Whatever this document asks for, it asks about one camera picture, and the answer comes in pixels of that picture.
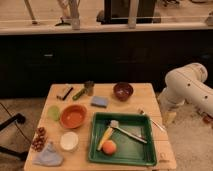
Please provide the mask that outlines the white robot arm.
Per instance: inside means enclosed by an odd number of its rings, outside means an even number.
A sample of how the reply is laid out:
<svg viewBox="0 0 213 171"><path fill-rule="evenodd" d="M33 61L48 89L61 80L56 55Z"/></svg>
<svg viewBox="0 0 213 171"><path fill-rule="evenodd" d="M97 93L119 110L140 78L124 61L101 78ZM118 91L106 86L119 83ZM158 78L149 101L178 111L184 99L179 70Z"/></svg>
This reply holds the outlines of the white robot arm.
<svg viewBox="0 0 213 171"><path fill-rule="evenodd" d="M185 101L213 117L213 88L204 84L207 77L207 69L200 63L190 63L166 74L166 87L158 96L164 125L168 125L176 116L173 109Z"/></svg>

